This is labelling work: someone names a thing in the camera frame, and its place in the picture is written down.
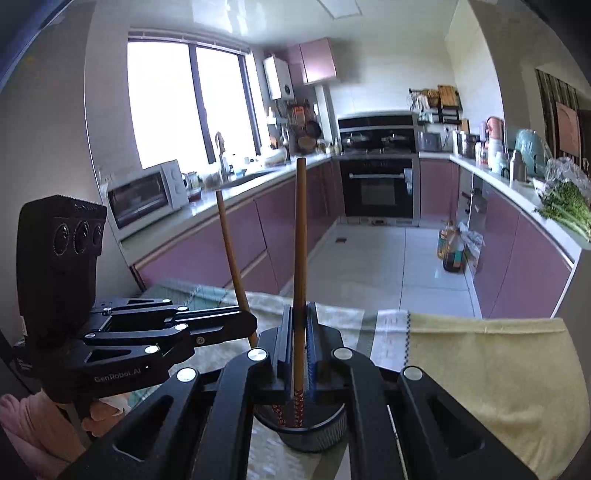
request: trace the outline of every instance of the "tiled floor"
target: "tiled floor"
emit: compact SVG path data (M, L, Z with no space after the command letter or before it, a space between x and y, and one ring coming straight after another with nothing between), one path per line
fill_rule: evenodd
M337 225L310 258L308 300L364 310L474 316L465 276L446 272L437 258L437 234ZM346 242L337 243L337 238Z

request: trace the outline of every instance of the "green vegetable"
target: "green vegetable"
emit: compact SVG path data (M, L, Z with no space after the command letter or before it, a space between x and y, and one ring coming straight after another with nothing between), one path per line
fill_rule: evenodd
M542 208L536 209L544 218L570 228L591 241L591 210L579 188L570 180L555 184L540 195Z

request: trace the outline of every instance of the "towel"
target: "towel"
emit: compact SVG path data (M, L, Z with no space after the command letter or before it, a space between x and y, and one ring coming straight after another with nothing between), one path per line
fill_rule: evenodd
M561 319L410 315L408 365L421 367L540 480L558 478L589 433L589 398Z

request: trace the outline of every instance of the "sink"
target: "sink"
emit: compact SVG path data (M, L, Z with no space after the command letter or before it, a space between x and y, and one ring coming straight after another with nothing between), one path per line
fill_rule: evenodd
M225 189L231 189L232 187L238 187L239 185L242 185L243 183L246 183L247 181L257 179L257 178L262 177L264 175L269 175L269 173L273 173L279 169L280 169L280 167L279 168L278 167L266 168L265 170L256 171L254 173L249 173L248 175L244 175L243 177L240 177L239 179L224 182L219 187L217 187L217 189L225 190Z

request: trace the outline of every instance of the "chopstick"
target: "chopstick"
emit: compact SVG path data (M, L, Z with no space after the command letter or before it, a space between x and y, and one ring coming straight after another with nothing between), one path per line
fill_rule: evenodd
M251 308L248 305L248 299L246 298L246 292L242 287L242 279L240 276L240 270L236 264L236 256L234 255L234 248L232 247L232 238L230 237L230 230L228 228L228 219L226 217L226 206L223 202L223 196L221 190L216 190L217 210L220 214L220 223L222 224L222 236L223 244L226 248L226 256L228 257L228 266L230 266L230 273L232 275L232 283L234 284L234 291L236 292L236 299L238 306L241 310L250 312ZM248 343L251 348L256 347L258 343L258 337L256 332L253 332L248 337Z
M302 427L304 414L304 359L306 357L307 215L306 159L297 159L295 175L295 266L294 266L294 421Z

